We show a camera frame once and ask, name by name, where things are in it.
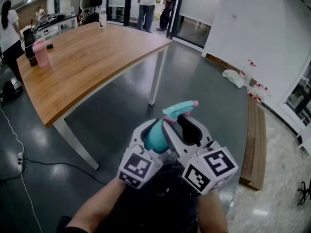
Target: pink nozzle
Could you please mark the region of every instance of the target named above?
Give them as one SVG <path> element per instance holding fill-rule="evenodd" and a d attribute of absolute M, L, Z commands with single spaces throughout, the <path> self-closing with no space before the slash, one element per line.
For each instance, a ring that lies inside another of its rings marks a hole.
<path fill-rule="evenodd" d="M 194 106 L 195 106 L 195 107 L 199 106 L 199 101 L 194 100 L 194 101 L 192 101 L 192 102 L 194 103 Z"/>
<path fill-rule="evenodd" d="M 168 115 L 166 115 L 164 119 L 167 120 L 171 125 L 174 125 L 176 123 L 176 121 L 171 120 Z"/>
<path fill-rule="evenodd" d="M 190 117 L 190 111 L 187 111 L 186 113 L 184 113 L 184 116 L 186 116 L 186 117 Z"/>

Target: wooden table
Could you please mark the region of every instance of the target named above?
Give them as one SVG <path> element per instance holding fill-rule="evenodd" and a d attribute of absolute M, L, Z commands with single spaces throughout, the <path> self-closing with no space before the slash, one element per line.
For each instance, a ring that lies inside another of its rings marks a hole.
<path fill-rule="evenodd" d="M 25 88 L 45 126 L 54 125 L 72 148 L 97 169 L 99 165 L 75 137 L 65 118 L 125 71 L 157 54 L 149 97 L 149 104 L 153 105 L 171 41 L 132 28 L 108 24 L 100 29 L 98 23 L 91 23 L 50 42 L 54 49 L 49 51 L 49 66 L 31 67 L 25 55 L 18 58 Z"/>

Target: pink cup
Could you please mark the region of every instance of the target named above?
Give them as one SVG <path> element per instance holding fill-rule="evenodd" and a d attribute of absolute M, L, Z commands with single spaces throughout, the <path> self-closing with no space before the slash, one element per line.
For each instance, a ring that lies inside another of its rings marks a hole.
<path fill-rule="evenodd" d="M 43 68 L 49 64 L 49 56 L 45 40 L 37 40 L 33 45 L 33 51 L 39 67 Z"/>

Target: glass door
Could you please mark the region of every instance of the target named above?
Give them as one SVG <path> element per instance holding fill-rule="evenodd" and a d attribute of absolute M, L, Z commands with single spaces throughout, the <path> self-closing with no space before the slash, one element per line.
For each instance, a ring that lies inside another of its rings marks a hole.
<path fill-rule="evenodd" d="M 311 122 L 311 65 L 286 100 L 286 104 L 305 125 Z"/>
<path fill-rule="evenodd" d="M 128 23 L 126 25 L 136 27 L 139 15 L 139 4 L 137 2 L 138 0 L 128 0 L 128 1 L 130 1 L 127 6 L 129 17 L 127 18 Z"/>
<path fill-rule="evenodd" d="M 107 20 L 136 27 L 139 4 L 137 0 L 107 0 Z"/>
<path fill-rule="evenodd" d="M 179 0 L 170 37 L 204 48 L 219 0 Z"/>
<path fill-rule="evenodd" d="M 125 0 L 107 0 L 107 20 L 124 23 Z"/>

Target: white table leg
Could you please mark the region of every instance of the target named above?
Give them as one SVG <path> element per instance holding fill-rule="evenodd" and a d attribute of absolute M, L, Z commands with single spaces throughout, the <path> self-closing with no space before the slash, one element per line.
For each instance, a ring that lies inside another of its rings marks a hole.
<path fill-rule="evenodd" d="M 65 122 L 65 118 L 60 117 L 55 123 L 54 127 L 58 132 L 63 136 L 63 138 L 69 143 L 70 146 L 94 169 L 98 169 L 99 165 L 97 162 L 90 156 L 86 149 L 82 146 L 79 140 L 75 137 L 71 129 L 68 127 Z"/>
<path fill-rule="evenodd" d="M 78 17 L 74 18 L 74 28 L 78 28 Z"/>
<path fill-rule="evenodd" d="M 157 56 L 155 74 L 154 74 L 154 79 L 152 81 L 152 86 L 151 86 L 151 91 L 150 91 L 150 96 L 149 96 L 150 105 L 153 105 L 156 100 L 156 94 L 157 94 L 157 90 L 160 84 L 160 79 L 161 79 L 161 74 L 162 74 L 162 70 L 164 66 L 164 61 L 166 59 L 167 49 L 168 47 L 166 47 L 163 51 L 159 52 Z"/>

